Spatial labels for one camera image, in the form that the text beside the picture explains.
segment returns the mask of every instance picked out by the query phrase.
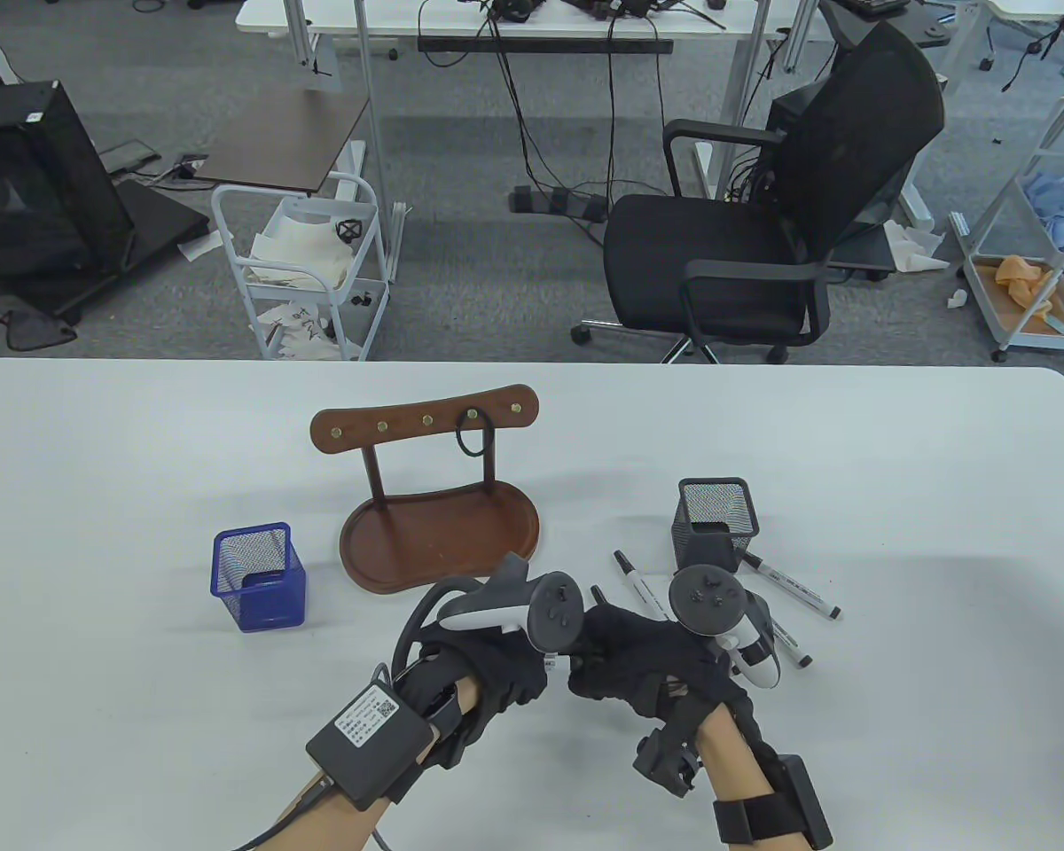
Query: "computer tower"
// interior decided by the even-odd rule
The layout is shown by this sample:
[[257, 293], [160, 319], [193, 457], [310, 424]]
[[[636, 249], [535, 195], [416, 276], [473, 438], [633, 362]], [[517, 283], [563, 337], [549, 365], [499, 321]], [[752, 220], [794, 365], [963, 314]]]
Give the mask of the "computer tower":
[[0, 283], [110, 274], [134, 240], [60, 82], [0, 86]]

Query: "hand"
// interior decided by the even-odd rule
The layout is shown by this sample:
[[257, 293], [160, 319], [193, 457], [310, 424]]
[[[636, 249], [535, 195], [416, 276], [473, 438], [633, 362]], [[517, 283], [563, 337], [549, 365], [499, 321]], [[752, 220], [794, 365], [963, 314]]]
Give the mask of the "hand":
[[434, 747], [422, 762], [423, 769], [432, 765], [452, 769], [496, 714], [512, 704], [528, 704], [548, 685], [544, 653], [523, 632], [502, 633], [499, 628], [453, 632], [430, 624], [417, 633], [416, 641], [422, 646], [421, 662], [409, 668], [396, 686], [406, 705], [426, 714], [463, 678], [472, 678], [480, 689], [475, 708]]
[[645, 718], [669, 720], [692, 694], [730, 706], [748, 741], [760, 740], [752, 701], [730, 679], [730, 657], [674, 620], [650, 620], [609, 603], [588, 608], [567, 686], [581, 698], [618, 698]]

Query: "gray carpet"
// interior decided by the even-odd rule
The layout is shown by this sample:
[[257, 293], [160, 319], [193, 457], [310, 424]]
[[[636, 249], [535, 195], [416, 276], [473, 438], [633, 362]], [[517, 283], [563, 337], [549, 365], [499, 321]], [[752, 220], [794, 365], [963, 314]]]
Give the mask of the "gray carpet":
[[[61, 78], [100, 147], [137, 136], [173, 155], [206, 149], [222, 122], [265, 85], [304, 80], [287, 41], [237, 33], [235, 12], [235, 3], [195, 12], [184, 0], [168, 0], [152, 15], [132, 12], [128, 0], [0, 0], [0, 36], [21, 77]], [[999, 93], [1026, 39], [999, 28], [994, 35], [997, 65], [970, 74], [918, 182], [940, 222], [946, 211], [972, 218], [983, 210], [1064, 94], [1064, 45], [1048, 61], [1030, 57], [1010, 93]], [[827, 56], [828, 45], [809, 45], [795, 77], [774, 74], [752, 120], [764, 120], [775, 94], [811, 81]], [[358, 56], [345, 53], [343, 64], [346, 82], [358, 84]], [[716, 117], [727, 65], [719, 45], [679, 45], [663, 57], [667, 117]], [[600, 179], [610, 117], [605, 57], [516, 56], [513, 67], [529, 123], [556, 173], [576, 183]], [[601, 258], [566, 220], [506, 212], [506, 194], [527, 181], [495, 57], [472, 55], [439, 70], [405, 50], [398, 62], [380, 55], [377, 74], [390, 187], [414, 210], [373, 356], [658, 360], [665, 351], [658, 340], [597, 334], [577, 348], [569, 339], [580, 316], [614, 317]], [[668, 185], [654, 61], [617, 57], [614, 84], [618, 176]], [[207, 210], [202, 194], [178, 197]], [[242, 204], [231, 223], [252, 230], [265, 215], [260, 205]], [[949, 239], [940, 255], [957, 256]], [[832, 288], [832, 329], [811, 348], [797, 349], [793, 361], [990, 365], [993, 340], [977, 307], [945, 307], [953, 288], [952, 272]], [[39, 354], [259, 356], [222, 252], [152, 268], [90, 310], [78, 331], [77, 341]], [[7, 353], [0, 328], [0, 355]], [[764, 355], [742, 348], [720, 353], [730, 362]], [[1008, 368], [1015, 365], [1064, 372], [1064, 356], [1017, 352]]]

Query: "black mesh chair back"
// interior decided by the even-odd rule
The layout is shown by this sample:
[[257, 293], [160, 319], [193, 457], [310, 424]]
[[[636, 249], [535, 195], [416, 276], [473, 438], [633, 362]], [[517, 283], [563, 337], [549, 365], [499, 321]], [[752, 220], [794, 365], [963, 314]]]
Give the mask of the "black mesh chair back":
[[878, 191], [945, 124], [929, 61], [878, 23], [841, 62], [772, 157], [780, 214], [820, 261]]

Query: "blue cloth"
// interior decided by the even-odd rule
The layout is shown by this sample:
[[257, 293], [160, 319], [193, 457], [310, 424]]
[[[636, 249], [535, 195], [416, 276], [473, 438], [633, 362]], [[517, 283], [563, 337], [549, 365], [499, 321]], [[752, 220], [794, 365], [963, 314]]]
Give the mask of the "blue cloth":
[[1064, 174], [1037, 171], [1024, 185], [1032, 211], [1044, 224], [1055, 250], [1064, 251]]

